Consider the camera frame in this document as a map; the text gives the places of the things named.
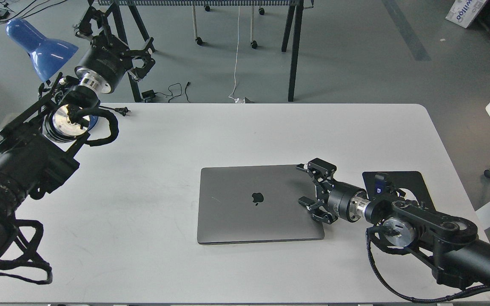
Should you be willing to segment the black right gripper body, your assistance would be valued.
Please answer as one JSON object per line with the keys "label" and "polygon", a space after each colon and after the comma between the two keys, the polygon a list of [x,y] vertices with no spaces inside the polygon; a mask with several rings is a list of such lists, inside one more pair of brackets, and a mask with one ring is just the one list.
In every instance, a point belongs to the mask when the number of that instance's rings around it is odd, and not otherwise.
{"label": "black right gripper body", "polygon": [[351,223],[364,217],[364,210],[370,203],[366,190],[345,182],[324,180],[318,186],[318,202],[334,218],[342,218]]}

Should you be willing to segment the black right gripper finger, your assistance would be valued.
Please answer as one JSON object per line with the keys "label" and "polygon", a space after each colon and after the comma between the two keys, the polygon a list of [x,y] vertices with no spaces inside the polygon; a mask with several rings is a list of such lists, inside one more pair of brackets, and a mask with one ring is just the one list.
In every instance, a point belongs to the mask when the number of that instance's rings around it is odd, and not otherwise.
{"label": "black right gripper finger", "polygon": [[336,220],[338,220],[336,215],[323,211],[320,208],[321,205],[318,201],[309,199],[306,196],[301,196],[301,198],[298,199],[298,203],[309,211],[309,214],[314,221],[321,221],[325,224],[333,224]]}
{"label": "black right gripper finger", "polygon": [[333,178],[337,166],[323,159],[315,158],[305,164],[298,164],[295,169],[305,172],[311,177],[315,187],[321,190],[332,190],[335,185]]}

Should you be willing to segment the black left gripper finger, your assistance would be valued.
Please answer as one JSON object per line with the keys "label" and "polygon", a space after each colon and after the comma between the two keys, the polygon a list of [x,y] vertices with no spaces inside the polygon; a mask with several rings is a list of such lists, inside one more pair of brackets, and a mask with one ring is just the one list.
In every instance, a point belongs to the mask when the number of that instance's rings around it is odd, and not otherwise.
{"label": "black left gripper finger", "polygon": [[[142,50],[125,50],[121,52],[121,61],[125,71],[134,81],[141,81],[155,65],[156,61],[152,58],[154,49],[154,38],[150,37],[145,41]],[[134,60],[141,60],[142,66],[134,66]]]}
{"label": "black left gripper finger", "polygon": [[[111,9],[107,11],[101,11],[99,9],[94,8],[93,6],[89,6],[85,11],[82,19],[80,19],[79,23],[73,26],[74,35],[76,37],[82,38],[84,40],[89,41],[90,43],[103,42],[103,43],[111,43],[111,27],[108,23],[108,17],[111,15]],[[97,36],[93,36],[93,28],[92,21],[95,21],[97,24],[97,28],[101,30],[100,34]]]}

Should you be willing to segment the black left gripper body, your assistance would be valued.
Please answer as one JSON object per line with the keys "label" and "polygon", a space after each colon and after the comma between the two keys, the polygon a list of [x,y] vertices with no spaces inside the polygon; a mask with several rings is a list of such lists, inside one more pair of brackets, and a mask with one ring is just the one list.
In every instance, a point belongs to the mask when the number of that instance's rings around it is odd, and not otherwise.
{"label": "black left gripper body", "polygon": [[122,55],[128,50],[128,44],[115,35],[94,36],[88,52],[74,69],[79,84],[96,94],[113,93],[130,69],[131,60],[124,60]]}

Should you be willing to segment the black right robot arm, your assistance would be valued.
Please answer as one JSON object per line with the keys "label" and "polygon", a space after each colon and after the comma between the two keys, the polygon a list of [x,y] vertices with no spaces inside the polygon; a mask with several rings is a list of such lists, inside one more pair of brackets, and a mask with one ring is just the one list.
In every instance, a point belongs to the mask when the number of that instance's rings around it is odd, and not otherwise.
{"label": "black right robot arm", "polygon": [[[311,218],[333,224],[365,219],[366,254],[380,283],[412,303],[441,303],[490,291],[490,244],[479,239],[478,227],[468,219],[451,216],[416,200],[405,198],[388,173],[373,174],[373,190],[334,178],[336,166],[315,158],[298,164],[315,185],[315,199],[298,199]],[[371,246],[390,255],[413,255],[431,269],[440,285],[459,292],[436,299],[419,299],[397,292],[377,269]]]}

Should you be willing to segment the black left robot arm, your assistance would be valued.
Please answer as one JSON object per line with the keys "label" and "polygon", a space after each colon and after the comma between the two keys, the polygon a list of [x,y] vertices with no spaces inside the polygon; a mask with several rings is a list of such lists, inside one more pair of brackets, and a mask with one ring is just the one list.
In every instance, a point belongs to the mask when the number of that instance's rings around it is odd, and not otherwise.
{"label": "black left robot arm", "polygon": [[66,41],[49,39],[28,21],[12,19],[6,33],[30,56],[42,83],[39,99],[10,123],[0,135],[0,276],[18,267],[46,272],[39,285],[52,283],[52,267],[37,252],[43,225],[16,218],[27,197],[38,200],[62,186],[80,164],[74,158],[83,145],[100,147],[117,139],[115,111],[100,106],[99,95],[115,91],[125,74],[141,81],[155,60],[154,39],[146,31],[132,0],[101,0],[107,11],[89,7],[75,34],[90,42],[74,69],[60,69],[78,50]]}

